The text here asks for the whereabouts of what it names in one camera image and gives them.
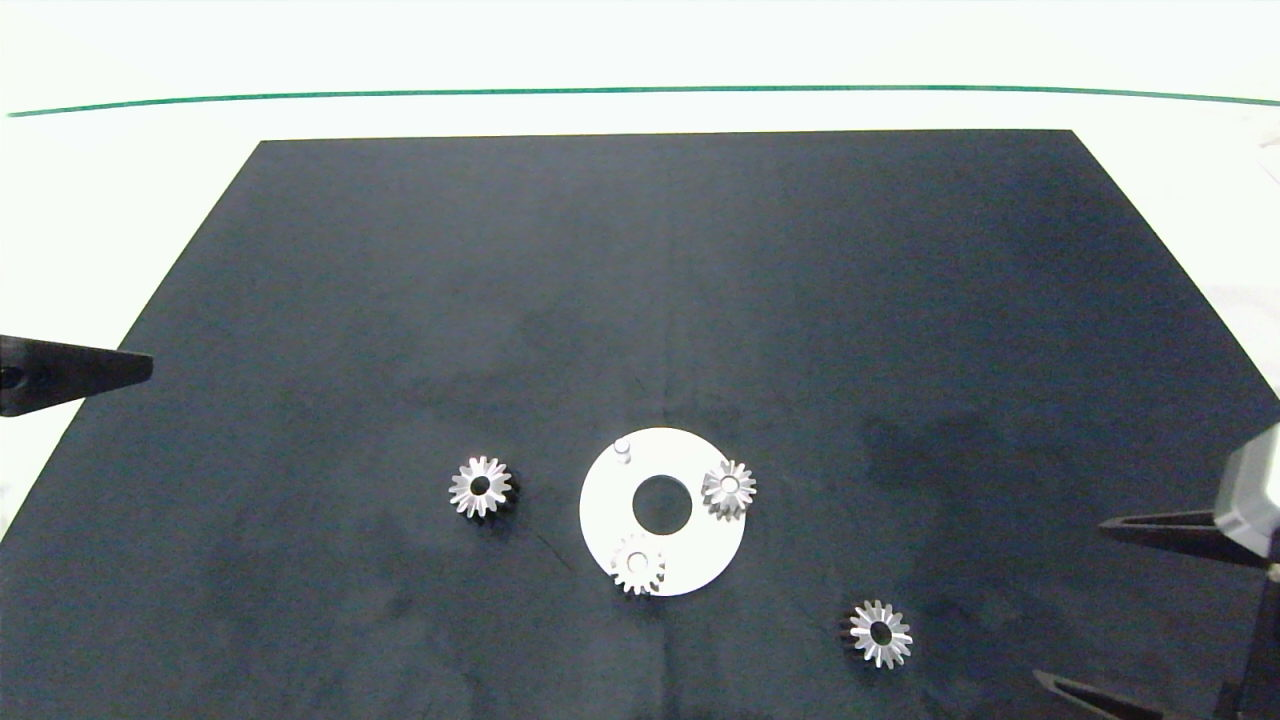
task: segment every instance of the gear center hole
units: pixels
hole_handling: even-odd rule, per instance
[[[636,521],[655,536],[669,536],[684,528],[692,510],[689,488],[671,475],[650,477],[640,483],[631,498]]]
[[[627,570],[632,573],[644,573],[649,569],[649,559],[645,557],[643,552],[632,552],[627,556]]]
[[[893,642],[893,630],[890,630],[884,623],[872,623],[872,641],[876,644],[888,644]]]

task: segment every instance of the green line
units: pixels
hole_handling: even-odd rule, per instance
[[[1231,97],[1228,95],[1193,95],[1187,92],[1151,92],[1144,90],[1107,90],[1096,87],[1037,87],[1024,85],[695,85],[635,87],[495,87],[458,90],[335,90],[317,92],[255,92],[246,95],[195,95],[156,100],[125,100],[96,105],[70,105],[42,110],[9,113],[10,118],[115,110],[148,105],[186,105],[189,102],[232,102],[238,100],[300,100],[310,97],[415,97],[456,95],[640,95],[657,92],[854,92],[854,91],[963,91],[963,92],[1048,92],[1059,95],[1111,95],[1120,97],[1155,97],[1158,100],[1192,100],[1196,102],[1234,102],[1280,108],[1280,100]]]

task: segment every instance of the bevel gear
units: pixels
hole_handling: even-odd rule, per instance
[[[902,614],[893,612],[892,605],[868,600],[844,618],[841,637],[851,650],[861,653],[863,660],[874,660],[877,667],[883,665],[892,670],[895,662],[902,665],[904,657],[911,655],[906,647],[913,642],[908,634],[910,629],[902,624]]]
[[[755,479],[741,462],[722,461],[703,478],[703,502],[717,518],[739,518],[751,505]]]
[[[509,505],[512,492],[511,473],[497,457],[472,457],[458,468],[453,475],[453,497],[449,502],[458,506],[458,512],[466,516],[484,519],[485,512],[497,512]]]
[[[622,585],[625,593],[654,593],[667,579],[667,561],[650,538],[630,536],[614,551],[609,577],[613,584]]]

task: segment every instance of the white circular plate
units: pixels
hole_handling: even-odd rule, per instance
[[[703,503],[703,477],[726,460],[714,445],[676,428],[645,428],[604,448],[586,473],[579,502],[582,538],[605,573],[622,538],[650,538],[667,562],[667,577],[653,594],[694,592],[728,568],[742,542],[746,514],[718,519]],[[631,502],[654,475],[669,475],[689,491],[692,509],[685,527],[658,536],[640,527]]]

